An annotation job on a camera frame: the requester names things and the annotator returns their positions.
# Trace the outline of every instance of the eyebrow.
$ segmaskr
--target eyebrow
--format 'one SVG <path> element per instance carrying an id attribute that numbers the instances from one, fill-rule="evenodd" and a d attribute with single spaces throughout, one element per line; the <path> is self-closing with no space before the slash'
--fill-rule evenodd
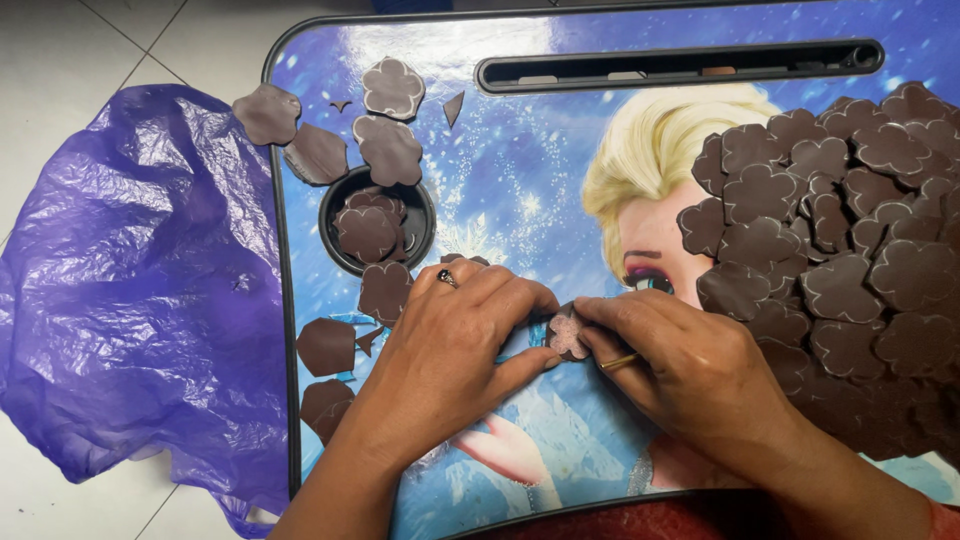
<path id="1" fill-rule="evenodd" d="M 661 257 L 663 257 L 663 254 L 662 254 L 661 252 L 659 252 L 659 251 L 639 251 L 639 250 L 632 250 L 632 251 L 628 251 L 627 253 L 623 254 L 623 258 L 624 258 L 624 260 L 626 260 L 627 257 L 632 257 L 632 256 L 634 256 L 634 255 L 636 255 L 637 257 L 646 257 L 646 258 L 661 258 Z"/>

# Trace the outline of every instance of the finger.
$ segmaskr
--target finger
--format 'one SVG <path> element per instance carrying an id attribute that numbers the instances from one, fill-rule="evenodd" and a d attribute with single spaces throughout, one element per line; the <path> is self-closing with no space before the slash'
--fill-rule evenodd
<path id="1" fill-rule="evenodd" d="M 560 309 L 553 291 L 542 283 L 513 278 L 480 306 L 483 317 L 493 321 L 496 338 L 503 342 L 514 327 L 530 317 L 530 313 L 556 313 Z"/>
<path id="2" fill-rule="evenodd" d="M 543 370 L 560 363 L 557 352 L 547 347 L 531 347 L 519 355 L 508 358 L 493 370 L 490 386 L 496 403 L 505 400 Z"/>
<path id="3" fill-rule="evenodd" d="M 484 267 L 473 279 L 460 287 L 461 296 L 471 306 L 479 306 L 490 298 L 493 292 L 515 277 L 513 272 L 499 264 Z"/>
<path id="4" fill-rule="evenodd" d="M 620 346 L 616 335 L 609 330 L 597 327 L 586 327 L 580 332 L 580 339 L 593 351 L 593 358 L 597 365 L 605 364 L 629 354 Z M 640 410 L 650 416 L 650 411 L 657 408 L 657 392 L 655 382 L 650 380 L 646 372 L 638 364 L 642 359 L 619 365 L 610 369 L 600 368 L 607 377 L 616 383 L 623 393 L 630 396 Z"/>
<path id="5" fill-rule="evenodd" d="M 501 477 L 517 482 L 525 481 L 525 479 L 516 478 L 513 468 L 509 467 L 509 464 L 516 462 L 516 453 L 494 435 L 481 431 L 461 431 L 450 439 L 450 444 L 483 463 Z"/>
<path id="6" fill-rule="evenodd" d="M 691 306 L 672 294 L 667 294 L 657 289 L 647 288 L 634 290 L 625 292 L 621 294 L 620 297 L 633 302 L 642 302 L 682 330 L 696 328 L 699 324 L 698 321 L 704 315 L 700 309 Z"/>
<path id="7" fill-rule="evenodd" d="M 495 437 L 493 435 L 484 433 L 483 431 L 463 430 L 450 438 L 450 445 L 452 445 L 453 448 L 465 452 L 473 459 L 483 462 L 481 457 L 484 454 L 490 453 L 484 452 L 484 449 L 494 444 L 494 439 Z"/>
<path id="8" fill-rule="evenodd" d="M 487 425 L 487 428 L 490 428 L 490 434 L 494 437 L 504 437 L 519 430 L 513 422 L 493 413 L 484 416 L 480 420 Z"/>
<path id="9" fill-rule="evenodd" d="M 433 275 L 434 282 L 431 290 L 435 291 L 436 294 L 449 294 L 454 290 L 462 289 L 465 284 L 469 283 L 473 279 L 473 276 L 475 276 L 484 268 L 485 266 L 483 264 L 480 264 L 475 260 L 458 258 L 446 266 L 446 269 L 449 270 L 450 274 L 453 276 L 453 282 L 457 283 L 457 286 L 454 287 L 450 285 L 450 283 L 442 282 L 436 279 L 437 273 L 435 272 Z"/>
<path id="10" fill-rule="evenodd" d="M 667 361 L 684 333 L 655 309 L 629 298 L 580 297 L 573 303 L 582 317 L 615 331 L 657 371 L 670 371 Z"/>
<path id="11" fill-rule="evenodd" d="M 445 266 L 445 264 L 434 264 L 420 270 L 413 286 L 410 287 L 410 296 L 407 297 L 407 301 L 409 302 L 429 290 L 430 285 L 437 280 L 437 272 L 440 272 Z"/>

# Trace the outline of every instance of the eye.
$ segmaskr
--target eye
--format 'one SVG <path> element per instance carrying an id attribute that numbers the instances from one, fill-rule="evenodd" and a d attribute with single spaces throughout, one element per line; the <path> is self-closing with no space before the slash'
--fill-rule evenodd
<path id="1" fill-rule="evenodd" d="M 673 283 L 658 270 L 649 268 L 637 270 L 632 276 L 628 276 L 626 282 L 636 290 L 654 288 L 667 294 L 674 293 Z"/>

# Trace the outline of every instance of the tablet slot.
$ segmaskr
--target tablet slot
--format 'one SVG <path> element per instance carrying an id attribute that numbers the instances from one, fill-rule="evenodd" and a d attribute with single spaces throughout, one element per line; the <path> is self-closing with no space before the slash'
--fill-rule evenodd
<path id="1" fill-rule="evenodd" d="M 883 65 L 874 39 L 490 58 L 475 79 L 488 94 L 869 75 Z"/>

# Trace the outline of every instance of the cartoon hand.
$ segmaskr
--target cartoon hand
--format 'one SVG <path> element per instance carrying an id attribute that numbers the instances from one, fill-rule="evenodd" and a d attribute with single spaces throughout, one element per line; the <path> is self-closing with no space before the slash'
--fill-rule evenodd
<path id="1" fill-rule="evenodd" d="M 547 480 L 552 483 L 540 449 L 530 435 L 493 413 L 485 416 L 483 422 L 490 428 L 490 433 L 464 430 L 450 439 L 450 444 L 515 482 L 527 486 Z"/>

